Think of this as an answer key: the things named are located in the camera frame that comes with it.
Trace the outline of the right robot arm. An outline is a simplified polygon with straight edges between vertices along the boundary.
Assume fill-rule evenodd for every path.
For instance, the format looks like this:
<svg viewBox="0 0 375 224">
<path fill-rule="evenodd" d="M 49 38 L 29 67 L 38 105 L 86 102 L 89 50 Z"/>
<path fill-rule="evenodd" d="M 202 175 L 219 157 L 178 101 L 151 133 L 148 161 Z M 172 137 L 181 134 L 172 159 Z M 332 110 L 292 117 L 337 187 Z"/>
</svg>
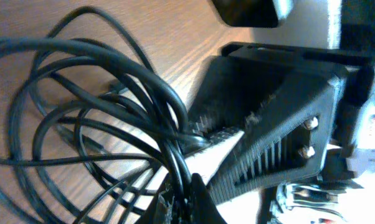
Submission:
<svg viewBox="0 0 375 224">
<path fill-rule="evenodd" d="M 375 1 L 214 1 L 249 27 L 209 57 L 189 110 L 220 160 L 207 181 L 216 204 L 255 189 L 348 179 L 346 160 L 375 105 Z"/>
</svg>

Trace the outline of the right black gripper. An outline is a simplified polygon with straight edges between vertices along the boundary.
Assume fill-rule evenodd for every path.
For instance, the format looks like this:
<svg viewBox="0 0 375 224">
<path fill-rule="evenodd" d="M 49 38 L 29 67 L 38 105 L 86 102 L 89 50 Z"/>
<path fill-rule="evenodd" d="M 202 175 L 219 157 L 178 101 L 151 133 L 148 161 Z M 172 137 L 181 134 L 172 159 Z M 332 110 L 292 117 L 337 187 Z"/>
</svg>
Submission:
<svg viewBox="0 0 375 224">
<path fill-rule="evenodd" d="M 316 49 L 270 44 L 230 42 L 221 47 L 224 57 L 275 60 L 286 63 L 302 61 L 329 62 L 357 68 L 347 81 L 345 96 L 352 103 L 362 104 L 375 95 L 375 55 L 340 49 Z"/>
</svg>

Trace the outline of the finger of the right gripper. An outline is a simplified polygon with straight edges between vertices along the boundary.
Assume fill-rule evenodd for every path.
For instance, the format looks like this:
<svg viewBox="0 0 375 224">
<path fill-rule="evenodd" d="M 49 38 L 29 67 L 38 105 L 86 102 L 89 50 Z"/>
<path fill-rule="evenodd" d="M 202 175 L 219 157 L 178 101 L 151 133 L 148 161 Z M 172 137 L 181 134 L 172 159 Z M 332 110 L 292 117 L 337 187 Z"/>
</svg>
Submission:
<svg viewBox="0 0 375 224">
<path fill-rule="evenodd" d="M 207 183 L 214 203 L 318 174 L 338 102 L 333 63 L 238 57 L 206 62 L 189 110 L 190 129 L 213 144 L 242 133 Z"/>
</svg>

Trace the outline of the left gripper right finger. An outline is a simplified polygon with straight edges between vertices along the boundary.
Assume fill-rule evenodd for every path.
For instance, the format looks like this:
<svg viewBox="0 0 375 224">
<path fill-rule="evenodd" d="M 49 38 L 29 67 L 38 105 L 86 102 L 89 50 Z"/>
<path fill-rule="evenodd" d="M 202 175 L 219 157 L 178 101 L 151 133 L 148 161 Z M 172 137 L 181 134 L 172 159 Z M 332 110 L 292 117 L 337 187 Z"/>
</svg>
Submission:
<svg viewBox="0 0 375 224">
<path fill-rule="evenodd" d="M 194 173 L 191 183 L 192 223 L 195 224 L 226 224 L 218 212 L 202 177 Z"/>
</svg>

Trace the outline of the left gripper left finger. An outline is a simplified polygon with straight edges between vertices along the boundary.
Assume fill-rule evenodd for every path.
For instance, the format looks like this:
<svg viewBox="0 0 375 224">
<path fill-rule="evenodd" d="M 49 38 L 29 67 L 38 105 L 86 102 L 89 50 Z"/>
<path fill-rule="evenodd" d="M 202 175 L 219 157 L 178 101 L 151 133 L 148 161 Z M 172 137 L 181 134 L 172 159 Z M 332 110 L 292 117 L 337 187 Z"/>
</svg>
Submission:
<svg viewBox="0 0 375 224">
<path fill-rule="evenodd" d="M 171 224 L 173 219 L 174 192 L 171 184 L 162 183 L 145 213 L 135 224 Z"/>
</svg>

